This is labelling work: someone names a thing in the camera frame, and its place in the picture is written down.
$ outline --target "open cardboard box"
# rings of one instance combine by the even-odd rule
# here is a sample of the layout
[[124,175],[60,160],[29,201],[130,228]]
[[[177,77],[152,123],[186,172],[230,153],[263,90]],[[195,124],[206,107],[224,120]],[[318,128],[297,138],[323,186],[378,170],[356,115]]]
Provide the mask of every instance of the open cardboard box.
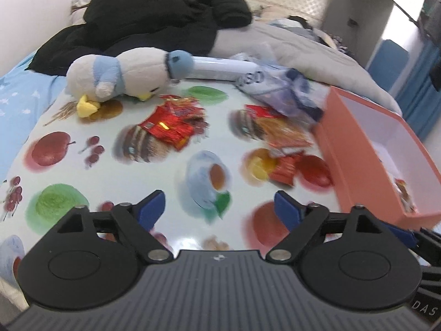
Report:
[[[331,87],[314,134],[329,165],[341,210],[365,205],[377,218],[405,229],[441,221],[441,174],[408,124],[398,115]],[[407,183],[418,210],[406,213],[386,171]]]

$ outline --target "red apple print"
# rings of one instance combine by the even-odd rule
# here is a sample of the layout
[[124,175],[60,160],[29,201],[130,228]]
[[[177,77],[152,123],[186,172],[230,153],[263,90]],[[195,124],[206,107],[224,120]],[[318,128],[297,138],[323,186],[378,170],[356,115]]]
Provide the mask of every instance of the red apple print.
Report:
[[49,133],[35,144],[32,159],[39,166],[52,166],[65,157],[68,146],[74,143],[66,132]]

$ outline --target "plush toy's yellow foot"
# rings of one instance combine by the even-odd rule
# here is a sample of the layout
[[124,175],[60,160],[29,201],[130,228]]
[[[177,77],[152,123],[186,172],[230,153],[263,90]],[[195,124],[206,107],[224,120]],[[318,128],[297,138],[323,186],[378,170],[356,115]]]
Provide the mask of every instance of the plush toy's yellow foot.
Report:
[[87,95],[83,95],[77,103],[78,117],[86,118],[94,114],[100,108],[98,102],[87,101]]
[[153,93],[147,92],[146,94],[142,94],[142,95],[138,96],[138,99],[140,99],[141,101],[144,102],[145,100],[152,98],[152,96],[153,96]]

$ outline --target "clothes pile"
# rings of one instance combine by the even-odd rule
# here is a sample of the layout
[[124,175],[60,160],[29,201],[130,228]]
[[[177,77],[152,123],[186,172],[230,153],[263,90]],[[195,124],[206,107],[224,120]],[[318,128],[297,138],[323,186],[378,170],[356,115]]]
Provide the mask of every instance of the clothes pile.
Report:
[[65,76],[84,55],[117,56],[136,47],[207,55],[221,28],[245,27],[245,0],[91,0],[85,24],[61,30],[35,55],[29,69]]

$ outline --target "plush toy's head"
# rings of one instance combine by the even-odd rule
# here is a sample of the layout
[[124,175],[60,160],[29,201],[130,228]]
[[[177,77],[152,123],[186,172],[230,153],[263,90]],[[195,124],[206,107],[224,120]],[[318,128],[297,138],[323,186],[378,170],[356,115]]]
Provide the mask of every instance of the plush toy's head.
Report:
[[78,115],[88,117],[101,102],[120,94],[147,100],[170,80],[186,78],[193,65],[188,52],[139,47],[117,57],[82,56],[69,67],[66,78],[69,92],[79,101]]

